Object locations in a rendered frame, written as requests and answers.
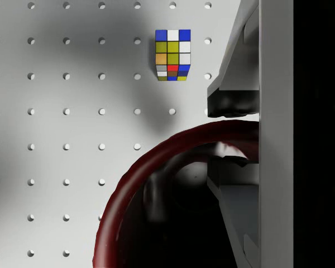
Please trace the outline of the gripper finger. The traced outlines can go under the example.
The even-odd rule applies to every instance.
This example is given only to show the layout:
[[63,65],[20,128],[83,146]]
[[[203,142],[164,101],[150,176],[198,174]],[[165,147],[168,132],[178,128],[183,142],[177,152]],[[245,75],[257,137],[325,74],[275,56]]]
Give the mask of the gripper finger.
[[207,185],[218,199],[237,268],[259,268],[259,162],[213,157]]
[[259,0],[241,0],[217,77],[207,89],[208,117],[259,113]]

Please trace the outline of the puzzle cube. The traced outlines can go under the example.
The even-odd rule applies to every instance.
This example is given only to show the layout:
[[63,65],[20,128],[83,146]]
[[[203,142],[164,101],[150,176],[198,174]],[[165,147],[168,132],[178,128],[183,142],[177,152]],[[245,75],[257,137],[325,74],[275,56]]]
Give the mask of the puzzle cube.
[[191,30],[155,31],[155,67],[161,82],[186,81],[191,67]]

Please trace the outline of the red mug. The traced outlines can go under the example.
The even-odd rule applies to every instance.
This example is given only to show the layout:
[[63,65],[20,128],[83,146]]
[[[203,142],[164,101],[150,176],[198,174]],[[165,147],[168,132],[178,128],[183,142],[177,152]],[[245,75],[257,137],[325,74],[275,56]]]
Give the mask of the red mug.
[[92,260],[93,268],[118,268],[118,234],[125,212],[141,185],[160,166],[197,146],[224,142],[252,160],[259,159],[259,122],[224,120],[179,132],[142,155],[121,177],[100,220]]

